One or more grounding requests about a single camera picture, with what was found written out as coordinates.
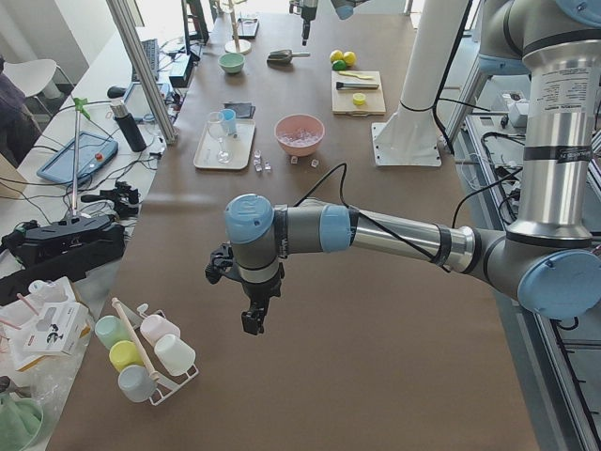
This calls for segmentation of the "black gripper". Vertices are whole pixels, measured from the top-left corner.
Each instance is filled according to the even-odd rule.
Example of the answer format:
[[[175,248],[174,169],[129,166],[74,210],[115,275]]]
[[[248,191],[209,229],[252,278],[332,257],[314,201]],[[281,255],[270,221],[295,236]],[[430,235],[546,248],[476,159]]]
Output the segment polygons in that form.
[[[239,267],[243,291],[250,299],[250,306],[241,312],[243,331],[247,334],[264,333],[264,309],[271,297],[281,296],[282,279],[285,277],[283,265],[262,270],[247,270]]]
[[[301,45],[306,46],[310,37],[310,22],[316,18],[317,0],[300,0],[302,24]]]

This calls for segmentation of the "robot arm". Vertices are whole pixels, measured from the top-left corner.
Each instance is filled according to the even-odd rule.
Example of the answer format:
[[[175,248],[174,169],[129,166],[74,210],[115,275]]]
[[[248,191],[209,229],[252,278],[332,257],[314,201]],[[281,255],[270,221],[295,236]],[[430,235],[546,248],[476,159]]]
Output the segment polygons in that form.
[[[302,19],[301,45],[306,46],[310,37],[312,22],[316,19],[318,0],[290,0],[288,12],[300,15]],[[334,12],[340,20],[350,18],[355,8],[367,0],[331,0]]]
[[[241,315],[247,333],[263,332],[284,258],[350,246],[471,275],[550,319],[577,317],[598,304],[600,260],[582,223],[582,203],[593,157],[600,5],[489,1],[480,54],[523,63],[532,77],[517,218],[504,231],[450,228],[310,197],[272,206],[258,194],[238,196],[224,212],[223,274],[249,297]]]

